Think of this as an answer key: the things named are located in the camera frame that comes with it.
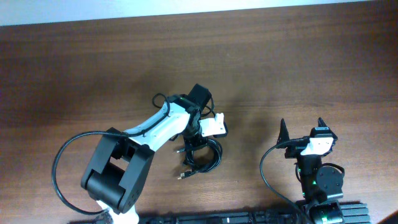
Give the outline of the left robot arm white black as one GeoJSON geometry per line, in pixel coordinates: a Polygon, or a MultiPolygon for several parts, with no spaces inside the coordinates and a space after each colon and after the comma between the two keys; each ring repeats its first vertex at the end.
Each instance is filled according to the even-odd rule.
{"type": "Polygon", "coordinates": [[[89,161],[81,187],[104,209],[104,223],[138,223],[134,207],[146,182],[155,152],[171,137],[201,139],[200,114],[210,91],[196,84],[187,95],[166,98],[148,120],[123,132],[109,129],[89,161]]]}

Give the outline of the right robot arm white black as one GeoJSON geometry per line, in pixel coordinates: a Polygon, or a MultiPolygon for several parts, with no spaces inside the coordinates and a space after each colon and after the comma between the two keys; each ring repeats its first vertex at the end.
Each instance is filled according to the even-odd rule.
{"type": "Polygon", "coordinates": [[[341,166],[322,162],[338,140],[337,135],[318,118],[318,126],[308,136],[290,138],[285,121],[280,121],[277,147],[285,149],[286,159],[296,159],[295,175],[304,200],[296,202],[304,223],[344,223],[338,200],[343,197],[345,170],[341,166]]]}

